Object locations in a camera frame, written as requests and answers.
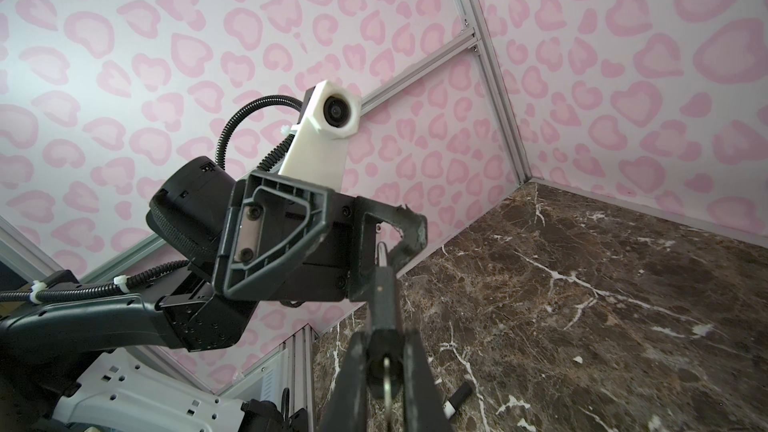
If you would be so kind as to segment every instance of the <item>robotic arm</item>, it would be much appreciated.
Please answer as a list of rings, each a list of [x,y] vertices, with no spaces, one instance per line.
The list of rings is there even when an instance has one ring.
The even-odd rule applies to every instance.
[[[274,104],[268,99],[259,100],[261,106]],[[328,81],[308,90],[294,135],[235,181],[224,171],[226,142],[259,108],[256,102],[226,125],[216,162],[188,162],[150,201],[148,225],[189,262],[119,290],[116,284],[99,286],[101,291],[83,287],[68,272],[48,278],[45,290],[29,295],[42,304],[22,306],[0,322],[6,372],[129,345],[227,348],[240,339],[259,301],[348,298],[368,302],[368,327],[350,340],[319,430],[365,430],[367,393],[384,400],[390,413],[400,389],[406,430],[450,430],[418,332],[402,326],[396,281],[426,247],[426,218],[340,193],[360,98]],[[402,233],[390,251],[376,244],[381,222]]]

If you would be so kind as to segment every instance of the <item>brown marble surface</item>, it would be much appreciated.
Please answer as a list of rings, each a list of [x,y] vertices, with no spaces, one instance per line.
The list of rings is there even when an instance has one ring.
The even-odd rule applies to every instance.
[[[475,385],[454,430],[768,430],[763,248],[529,183],[401,286],[440,392]],[[316,342],[318,419],[364,317]]]

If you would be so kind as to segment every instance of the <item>pink and white wall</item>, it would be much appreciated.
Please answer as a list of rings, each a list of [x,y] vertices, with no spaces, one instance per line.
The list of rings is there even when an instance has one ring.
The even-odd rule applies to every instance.
[[[768,235],[768,0],[481,0],[532,174]]]
[[[324,79],[365,95],[462,24],[453,0],[0,0],[0,216],[82,276],[149,235],[149,197],[211,156],[246,102]],[[425,214],[428,252],[514,190],[479,77],[459,54],[367,114],[350,145],[343,191]],[[226,170],[254,167],[296,117],[245,120]],[[218,389],[354,307],[262,303],[237,346],[169,354]]]

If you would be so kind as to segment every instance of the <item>bolt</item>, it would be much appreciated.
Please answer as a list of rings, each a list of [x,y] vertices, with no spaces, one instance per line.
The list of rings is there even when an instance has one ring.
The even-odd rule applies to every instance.
[[[261,206],[252,206],[248,209],[248,220],[258,220],[261,217],[261,213],[264,210],[261,208]]]
[[[241,262],[250,262],[250,260],[254,258],[254,251],[250,248],[244,248],[240,251],[240,261]]]

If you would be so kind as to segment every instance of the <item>camera lens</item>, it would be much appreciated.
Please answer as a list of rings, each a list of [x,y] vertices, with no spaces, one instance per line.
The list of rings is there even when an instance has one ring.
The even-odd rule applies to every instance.
[[[339,97],[329,97],[323,107],[323,115],[331,127],[344,127],[350,120],[350,108]]]

